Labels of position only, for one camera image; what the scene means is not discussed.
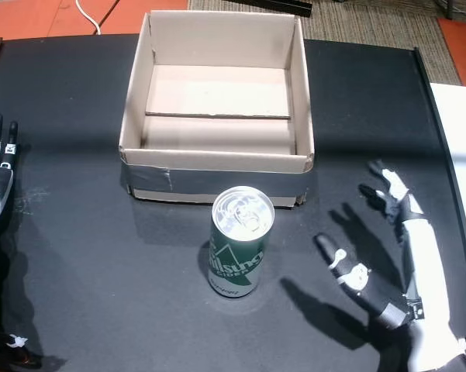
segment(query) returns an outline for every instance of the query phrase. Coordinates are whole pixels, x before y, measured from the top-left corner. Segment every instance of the table surface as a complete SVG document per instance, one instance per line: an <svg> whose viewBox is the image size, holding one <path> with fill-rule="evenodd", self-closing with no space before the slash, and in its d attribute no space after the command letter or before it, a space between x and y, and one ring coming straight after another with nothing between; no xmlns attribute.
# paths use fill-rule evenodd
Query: table surface
<svg viewBox="0 0 466 372"><path fill-rule="evenodd" d="M464 235L412 51L307 42L313 187L276 211L261 283L235 301L205 278L210 206L124 188L117 142L135 47L136 36L88 36L0 53L0 112L19 120L22 144L1 239L3 322L46 356L43 370L398 370L401 349L364 327L312 244L327 232L400 281L393 231L357 193L378 185L366 169L376 157L429 213L451 326L466 335Z"/></svg>

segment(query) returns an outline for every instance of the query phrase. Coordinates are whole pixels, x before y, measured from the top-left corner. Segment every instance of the carpet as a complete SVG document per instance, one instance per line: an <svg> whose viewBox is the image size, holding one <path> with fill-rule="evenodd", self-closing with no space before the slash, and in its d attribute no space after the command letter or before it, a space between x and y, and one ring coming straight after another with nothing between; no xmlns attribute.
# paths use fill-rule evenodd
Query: carpet
<svg viewBox="0 0 466 372"><path fill-rule="evenodd" d="M225 0L189 0L189 8L266 12ZM402 49L419 47L432 82L459 85L461 81L437 22L440 14L433 0L320 0L313 2L312 16L302 18L302 28L307 39Z"/></svg>

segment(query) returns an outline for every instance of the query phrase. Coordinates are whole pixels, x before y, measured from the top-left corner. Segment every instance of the cardboard box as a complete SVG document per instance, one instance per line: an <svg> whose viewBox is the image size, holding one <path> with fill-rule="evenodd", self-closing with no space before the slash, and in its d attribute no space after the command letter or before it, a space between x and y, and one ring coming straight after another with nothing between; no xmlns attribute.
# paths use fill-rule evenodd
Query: cardboard box
<svg viewBox="0 0 466 372"><path fill-rule="evenodd" d="M209 203L250 185L275 205L302 202L314 148L300 21L146 14L119 151L136 198Z"/></svg>

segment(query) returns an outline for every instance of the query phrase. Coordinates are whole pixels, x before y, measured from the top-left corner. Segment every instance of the orange floor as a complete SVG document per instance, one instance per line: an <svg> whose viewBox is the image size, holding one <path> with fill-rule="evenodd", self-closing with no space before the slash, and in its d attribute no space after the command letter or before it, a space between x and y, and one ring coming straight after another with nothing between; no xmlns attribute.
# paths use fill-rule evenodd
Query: orange floor
<svg viewBox="0 0 466 372"><path fill-rule="evenodd" d="M100 22L116 0L79 0ZM138 33L143 14L152 9L186 9L187 0L119 0L102 25L102 33ZM8 0L0 2L0 37L91 35L95 27L81 15L74 0Z"/></svg>
<svg viewBox="0 0 466 372"><path fill-rule="evenodd" d="M439 19L458 76L466 86L466 23Z"/></svg>

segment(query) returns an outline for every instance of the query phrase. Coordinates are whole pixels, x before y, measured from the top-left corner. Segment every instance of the aluminum can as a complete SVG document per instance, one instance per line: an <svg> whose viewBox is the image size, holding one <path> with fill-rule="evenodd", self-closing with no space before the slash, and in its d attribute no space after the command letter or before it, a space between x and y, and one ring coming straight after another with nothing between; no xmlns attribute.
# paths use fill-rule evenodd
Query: aluminum can
<svg viewBox="0 0 466 372"><path fill-rule="evenodd" d="M242 297L258 284L274 223L274 206L248 186L225 190L212 206L209 283L226 297Z"/></svg>

